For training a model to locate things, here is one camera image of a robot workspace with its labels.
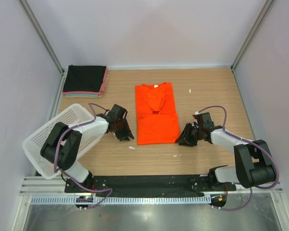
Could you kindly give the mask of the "orange t-shirt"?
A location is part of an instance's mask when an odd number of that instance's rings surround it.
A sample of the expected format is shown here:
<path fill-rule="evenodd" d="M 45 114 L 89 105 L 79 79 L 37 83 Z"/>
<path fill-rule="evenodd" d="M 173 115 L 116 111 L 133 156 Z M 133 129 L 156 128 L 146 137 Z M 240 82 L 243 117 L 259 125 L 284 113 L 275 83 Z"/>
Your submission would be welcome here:
<path fill-rule="evenodd" d="M 137 144 L 175 143 L 180 135 L 170 82 L 135 86 Z"/>

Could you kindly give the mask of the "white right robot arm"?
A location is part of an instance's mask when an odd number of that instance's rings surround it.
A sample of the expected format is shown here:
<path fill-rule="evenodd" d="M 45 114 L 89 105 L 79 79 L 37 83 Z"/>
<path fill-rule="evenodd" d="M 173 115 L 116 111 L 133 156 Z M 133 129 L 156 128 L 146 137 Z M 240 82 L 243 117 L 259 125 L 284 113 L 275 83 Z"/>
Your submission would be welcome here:
<path fill-rule="evenodd" d="M 239 183 L 244 188 L 273 188 L 279 181 L 279 172 L 263 140 L 252 141 L 239 137 L 222 126 L 216 126 L 209 113 L 193 115 L 195 122 L 187 123 L 175 141 L 181 146 L 194 147 L 204 140 L 234 154 L 234 166 L 211 168 L 207 184 L 214 191 L 225 183 Z"/>

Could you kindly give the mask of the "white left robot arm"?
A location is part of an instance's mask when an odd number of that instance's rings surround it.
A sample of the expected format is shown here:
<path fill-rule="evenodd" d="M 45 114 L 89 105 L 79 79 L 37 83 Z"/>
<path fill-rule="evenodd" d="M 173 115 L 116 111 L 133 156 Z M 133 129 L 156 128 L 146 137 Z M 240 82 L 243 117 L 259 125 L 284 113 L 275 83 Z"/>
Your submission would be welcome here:
<path fill-rule="evenodd" d="M 112 132 L 119 141 L 130 141 L 134 136 L 128 125 L 128 111 L 117 104 L 104 113 L 93 113 L 93 118 L 74 125 L 58 122 L 54 125 L 40 155 L 53 164 L 54 172 L 61 171 L 83 193 L 92 189 L 92 173 L 77 161 L 82 141 L 103 137 Z"/>

